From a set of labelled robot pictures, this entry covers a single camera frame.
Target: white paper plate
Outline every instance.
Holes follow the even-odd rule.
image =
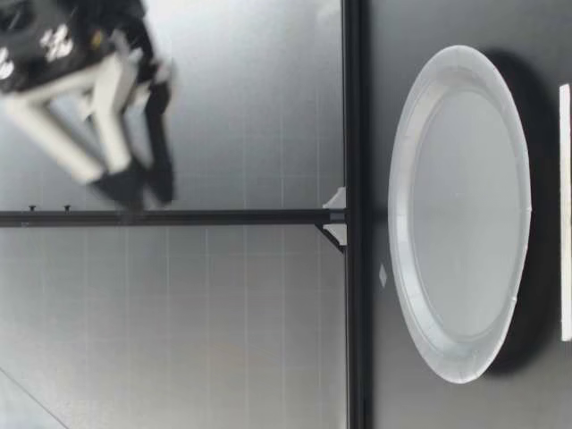
[[[442,50],[409,93],[391,161],[393,272],[409,332],[443,379],[468,383],[499,353],[531,220],[525,133],[501,74]]]

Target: gray floor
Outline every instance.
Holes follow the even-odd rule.
[[[329,199],[338,2],[149,3],[179,76],[174,207]],[[111,208],[0,121],[0,209]],[[343,279],[310,227],[0,231],[0,366],[72,429],[343,427]]]

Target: white bracket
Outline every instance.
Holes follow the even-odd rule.
[[[570,86],[560,87],[560,283],[562,340],[572,341],[572,171]]]
[[[336,194],[324,204],[324,208],[330,210],[346,209],[346,189],[339,188]],[[331,233],[331,235],[338,241],[340,246],[348,246],[348,225],[344,223],[337,223],[332,225],[324,225],[324,229]]]

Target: white rectangular item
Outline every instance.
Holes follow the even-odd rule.
[[[560,87],[560,272],[562,340],[572,341],[572,173],[570,171],[570,86]]]

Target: dark tabletop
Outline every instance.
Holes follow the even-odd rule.
[[[426,367],[400,312],[383,213],[401,108],[423,65],[450,45],[509,54],[538,79],[547,108],[556,112],[559,85],[572,82],[572,2],[369,0],[365,17],[369,59],[365,85],[370,107],[366,128],[377,219],[371,274],[374,427],[568,428],[572,352],[559,342],[557,329],[517,371],[489,374],[468,386],[449,385]],[[547,146],[554,143],[552,138],[546,141]],[[557,166],[558,153],[548,150],[547,154],[549,163]],[[380,264],[389,274],[384,289],[377,280]]]

